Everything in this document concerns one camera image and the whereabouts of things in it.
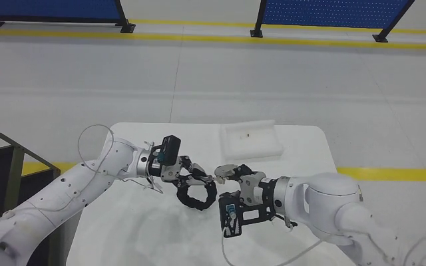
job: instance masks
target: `gray floor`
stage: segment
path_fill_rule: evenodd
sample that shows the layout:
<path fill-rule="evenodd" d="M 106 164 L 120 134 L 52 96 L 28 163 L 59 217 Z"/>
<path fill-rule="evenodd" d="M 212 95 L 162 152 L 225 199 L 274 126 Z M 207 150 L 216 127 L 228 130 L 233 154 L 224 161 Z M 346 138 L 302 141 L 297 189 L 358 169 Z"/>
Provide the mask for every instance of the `gray floor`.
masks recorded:
<path fill-rule="evenodd" d="M 316 125 L 336 166 L 426 165 L 423 51 L 2 37 L 0 128 L 76 162 L 94 123 Z M 94 158 L 104 132 L 88 132 Z"/>

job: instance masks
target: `blue fence panel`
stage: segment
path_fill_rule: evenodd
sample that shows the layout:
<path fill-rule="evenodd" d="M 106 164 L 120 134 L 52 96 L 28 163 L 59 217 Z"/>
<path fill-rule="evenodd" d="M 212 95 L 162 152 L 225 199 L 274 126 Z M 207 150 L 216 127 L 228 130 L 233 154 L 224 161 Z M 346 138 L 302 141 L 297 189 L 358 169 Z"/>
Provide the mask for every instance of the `blue fence panel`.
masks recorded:
<path fill-rule="evenodd" d="M 268 0 L 263 24 L 384 29 L 408 0 Z"/>
<path fill-rule="evenodd" d="M 115 0 L 0 0 L 0 17 L 120 19 Z"/>

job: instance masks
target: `black metal post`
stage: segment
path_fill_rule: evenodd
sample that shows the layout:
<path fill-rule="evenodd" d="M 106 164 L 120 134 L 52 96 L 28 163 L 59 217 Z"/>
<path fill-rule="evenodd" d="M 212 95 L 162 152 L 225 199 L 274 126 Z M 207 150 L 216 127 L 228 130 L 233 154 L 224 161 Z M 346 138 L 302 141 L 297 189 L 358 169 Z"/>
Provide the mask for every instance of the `black metal post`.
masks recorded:
<path fill-rule="evenodd" d="M 18 206 L 19 187 L 21 186 L 24 155 L 25 153 L 22 147 L 13 148 L 12 163 L 5 197 L 6 210 L 15 209 L 15 207 Z"/>
<path fill-rule="evenodd" d="M 254 27 L 254 29 L 250 30 L 251 37 L 263 38 L 262 30 L 260 29 L 260 27 L 262 26 L 262 23 L 264 22 L 264 15 L 265 15 L 267 2 L 268 0 L 260 1 L 258 20 L 256 21 L 256 26 Z"/>
<path fill-rule="evenodd" d="M 122 9 L 120 0 L 115 0 L 115 5 L 117 7 L 117 11 L 120 14 L 120 23 L 117 23 L 116 26 L 121 26 L 121 33 L 133 33 L 135 24 L 129 23 L 126 19 L 126 15 L 124 14 L 124 10 Z"/>
<path fill-rule="evenodd" d="M 379 34 L 373 34 L 373 38 L 378 43 L 387 43 L 386 36 L 392 31 L 394 26 L 399 22 L 399 20 L 405 15 L 405 12 L 410 8 L 410 6 L 414 3 L 414 0 L 408 0 L 405 6 L 401 9 L 401 12 L 394 18 L 394 20 L 389 24 L 386 29 L 382 29 Z"/>

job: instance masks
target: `blue barrier panel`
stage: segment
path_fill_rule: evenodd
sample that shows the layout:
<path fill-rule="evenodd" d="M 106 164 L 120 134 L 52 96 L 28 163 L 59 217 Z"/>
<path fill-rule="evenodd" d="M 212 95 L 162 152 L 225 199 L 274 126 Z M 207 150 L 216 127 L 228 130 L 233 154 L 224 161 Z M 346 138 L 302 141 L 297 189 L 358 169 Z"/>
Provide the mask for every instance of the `blue barrier panel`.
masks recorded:
<path fill-rule="evenodd" d="M 261 24 L 383 29 L 386 36 L 414 0 L 261 0 L 252 37 L 262 37 Z"/>
<path fill-rule="evenodd" d="M 122 33 L 134 29 L 120 0 L 0 0 L 0 21 L 116 23 Z"/>
<path fill-rule="evenodd" d="M 0 0 L 0 17 L 120 19 L 114 0 Z"/>

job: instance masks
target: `black ring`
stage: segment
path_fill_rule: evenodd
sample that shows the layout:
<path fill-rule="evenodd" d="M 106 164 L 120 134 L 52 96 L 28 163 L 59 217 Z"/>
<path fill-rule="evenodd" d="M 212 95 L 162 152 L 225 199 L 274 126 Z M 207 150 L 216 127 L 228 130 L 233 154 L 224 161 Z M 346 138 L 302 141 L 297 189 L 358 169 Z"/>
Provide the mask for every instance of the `black ring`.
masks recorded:
<path fill-rule="evenodd" d="M 218 190 L 216 189 L 216 184 L 214 182 L 207 183 L 204 186 L 207 191 L 207 198 L 205 202 L 188 196 L 189 187 L 190 186 L 185 185 L 178 187 L 178 192 L 176 193 L 178 199 L 184 205 L 202 211 L 204 209 L 208 209 L 216 201 L 216 195 L 218 194 Z"/>

